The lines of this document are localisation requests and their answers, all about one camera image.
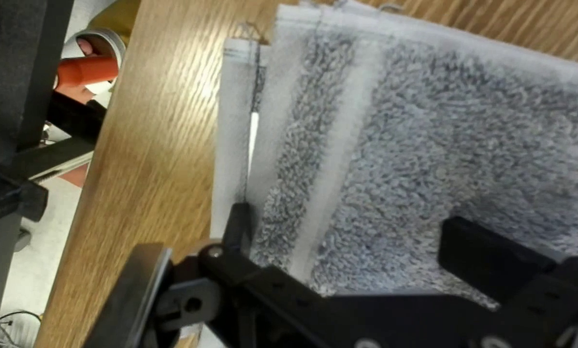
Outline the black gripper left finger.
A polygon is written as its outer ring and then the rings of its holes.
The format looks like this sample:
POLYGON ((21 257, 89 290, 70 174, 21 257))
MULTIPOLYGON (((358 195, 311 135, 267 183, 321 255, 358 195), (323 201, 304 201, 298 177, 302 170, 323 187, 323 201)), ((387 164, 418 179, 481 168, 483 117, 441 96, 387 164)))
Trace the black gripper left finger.
POLYGON ((234 203, 224 228, 224 245, 242 255, 250 253, 253 233, 253 216, 248 203, 234 203))

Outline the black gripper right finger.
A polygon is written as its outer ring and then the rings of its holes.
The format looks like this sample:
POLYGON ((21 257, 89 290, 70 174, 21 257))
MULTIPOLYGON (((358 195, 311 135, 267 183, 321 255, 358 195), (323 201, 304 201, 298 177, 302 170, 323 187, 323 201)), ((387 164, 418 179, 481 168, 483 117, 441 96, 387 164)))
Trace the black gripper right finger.
POLYGON ((505 301, 557 262, 472 220, 441 224, 439 264, 495 301, 505 301))

